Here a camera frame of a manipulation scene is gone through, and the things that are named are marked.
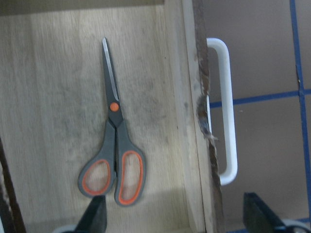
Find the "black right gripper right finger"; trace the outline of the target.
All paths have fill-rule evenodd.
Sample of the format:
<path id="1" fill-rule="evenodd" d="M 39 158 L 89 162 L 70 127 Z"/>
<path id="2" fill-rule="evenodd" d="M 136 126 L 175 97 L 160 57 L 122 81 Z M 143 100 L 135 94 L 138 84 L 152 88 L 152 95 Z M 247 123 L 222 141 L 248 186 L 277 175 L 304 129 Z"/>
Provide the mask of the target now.
<path id="1" fill-rule="evenodd" d="M 309 233 L 304 223 L 296 220 L 282 220 L 256 194 L 244 193 L 243 223 L 250 233 Z"/>

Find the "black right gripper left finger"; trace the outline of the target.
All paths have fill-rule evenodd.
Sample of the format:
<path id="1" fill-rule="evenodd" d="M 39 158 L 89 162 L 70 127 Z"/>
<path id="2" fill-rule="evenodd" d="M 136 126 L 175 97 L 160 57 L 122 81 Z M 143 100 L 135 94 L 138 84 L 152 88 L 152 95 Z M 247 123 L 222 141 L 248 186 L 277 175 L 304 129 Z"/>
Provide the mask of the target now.
<path id="1" fill-rule="evenodd" d="M 95 196 L 75 227 L 75 233 L 104 233 L 107 228 L 105 196 Z"/>

